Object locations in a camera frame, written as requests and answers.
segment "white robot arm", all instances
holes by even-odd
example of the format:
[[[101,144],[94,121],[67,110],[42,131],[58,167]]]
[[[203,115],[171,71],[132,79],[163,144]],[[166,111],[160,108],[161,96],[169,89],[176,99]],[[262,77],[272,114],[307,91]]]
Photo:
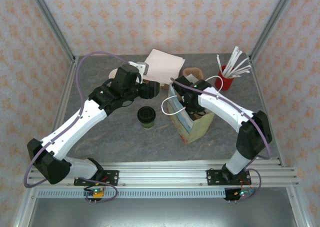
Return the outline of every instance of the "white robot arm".
[[[136,97],[151,99],[160,91],[154,81],[143,83],[148,64],[129,62],[119,67],[114,79],[109,79],[94,89],[81,109],[50,135],[41,141],[32,139],[27,144],[30,158],[48,145],[34,162],[34,166],[51,183],[56,184],[65,177],[78,177],[100,181],[102,167],[93,159],[67,157],[74,144],[93,126],[104,120],[126,101]]]
[[[263,139],[267,143],[271,142],[272,136],[268,118],[262,111],[254,113],[235,104],[204,80],[193,84],[184,76],[180,76],[173,80],[172,86],[182,97],[182,105],[189,114],[201,113],[208,109],[225,120],[238,133],[236,151],[222,167],[221,178],[225,179],[227,183],[237,178],[264,149]]]

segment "metal base plate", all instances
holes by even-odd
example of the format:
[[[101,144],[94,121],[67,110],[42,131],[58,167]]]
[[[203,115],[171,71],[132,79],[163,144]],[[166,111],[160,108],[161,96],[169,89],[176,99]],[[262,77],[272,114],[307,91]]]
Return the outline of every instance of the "metal base plate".
[[[119,171],[118,170],[104,170],[103,175],[104,177],[107,176],[106,183],[111,184],[113,186],[118,185],[119,180]],[[84,181],[83,179],[74,179],[73,182],[74,186],[92,186],[92,182]]]
[[[230,180],[229,182],[223,178],[221,169],[209,169],[206,171],[206,180],[208,186],[240,186],[241,181],[248,181],[251,185],[251,177],[249,171],[241,171],[236,179]]]

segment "purple cable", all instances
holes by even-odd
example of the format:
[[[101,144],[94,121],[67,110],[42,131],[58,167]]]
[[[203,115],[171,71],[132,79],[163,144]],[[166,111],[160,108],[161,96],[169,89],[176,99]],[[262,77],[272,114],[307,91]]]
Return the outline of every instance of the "purple cable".
[[[119,192],[118,192],[118,189],[117,189],[114,185],[112,185],[112,184],[110,184],[110,183],[101,182],[101,181],[95,181],[95,180],[91,180],[91,179],[87,179],[87,178],[81,178],[81,177],[80,177],[79,179],[84,180],[84,181],[87,181],[87,182],[95,183],[95,184],[101,184],[101,185],[104,185],[104,186],[110,186],[110,187],[114,188],[114,190],[115,190],[114,196],[112,196],[111,198],[106,198],[106,199],[102,199],[102,200],[100,200],[100,201],[97,201],[97,202],[95,202],[96,204],[104,203],[104,202],[108,202],[108,201],[112,201],[114,198],[117,197],[117,195],[118,195],[118,193],[119,193]],[[94,192],[94,190],[88,191],[88,192],[85,194],[85,200],[88,201],[89,204],[91,203],[91,200],[88,198],[88,195],[89,195],[89,194],[92,194],[93,192]]]
[[[95,51],[95,52],[92,52],[92,53],[89,53],[87,54],[86,56],[82,57],[82,59],[80,60],[80,62],[78,63],[77,65],[77,68],[76,68],[76,71],[75,71],[75,83],[76,83],[76,88],[79,92],[79,95],[80,95],[80,98],[81,98],[81,107],[80,107],[80,111],[79,111],[79,115],[81,116],[81,114],[83,113],[84,111],[84,107],[85,107],[85,98],[84,98],[84,94],[81,90],[81,86],[80,86],[80,81],[79,81],[79,72],[80,72],[80,67],[82,65],[82,63],[90,56],[93,56],[93,55],[97,55],[97,54],[101,54],[101,55],[108,55],[108,56],[112,56],[112,57],[115,57],[117,58],[118,60],[121,60],[125,63],[128,63],[128,61],[126,61],[125,59],[113,54],[113,53],[109,53],[109,52],[104,52],[104,51]],[[37,183],[34,183],[34,184],[28,184],[28,175],[29,175],[29,172],[33,166],[33,164],[35,163],[35,161],[37,160],[37,158],[41,155],[41,153],[43,151],[45,151],[45,149],[51,145],[51,143],[55,142],[59,137],[61,137],[64,133],[66,133],[68,130],[70,130],[76,123],[77,121],[80,119],[79,116],[77,116],[74,121],[68,126],[66,127],[63,131],[61,131],[59,134],[57,134],[53,139],[51,139],[51,142],[48,142],[47,144],[45,144],[36,154],[35,156],[33,157],[33,159],[31,160],[31,162],[29,163],[28,167],[26,168],[26,171],[24,173],[24,177],[23,177],[23,185],[24,187],[26,188],[33,188],[33,187],[36,187],[40,184],[42,184],[43,182],[46,181],[46,179],[43,179],[43,180],[40,180],[39,182]]]
[[[186,86],[182,83],[179,83],[178,81],[176,81],[174,78],[170,78],[170,80],[172,82],[174,82],[175,84],[177,84],[178,86],[181,86],[185,89],[188,89],[188,90],[191,90],[191,91],[194,91],[194,92],[198,92],[198,93],[201,93],[201,94],[205,94],[205,95],[208,95],[208,96],[212,96],[212,97],[217,97],[216,94],[214,93],[209,93],[209,92],[206,92],[206,91],[203,91],[203,90],[199,90],[199,89],[196,89],[196,88],[192,88],[192,87],[189,87],[189,86]],[[238,108],[237,106],[235,106],[231,101],[229,101],[228,99],[225,99],[223,97],[219,97],[220,100],[222,100],[223,102],[226,102],[227,104],[229,104],[230,106],[232,106],[234,109],[236,109],[239,113],[242,113],[252,124],[253,126],[256,128],[256,130],[258,131],[259,135],[261,136],[262,138],[262,141],[265,145],[265,148],[266,148],[266,151],[268,153],[268,158],[271,159],[271,151],[270,151],[270,148],[269,148],[269,145],[268,145],[268,142],[266,140],[266,137],[264,136],[264,134],[262,133],[261,129],[259,128],[259,126],[257,125],[257,123],[249,116],[247,115],[246,113],[242,112],[242,110],[240,108]]]

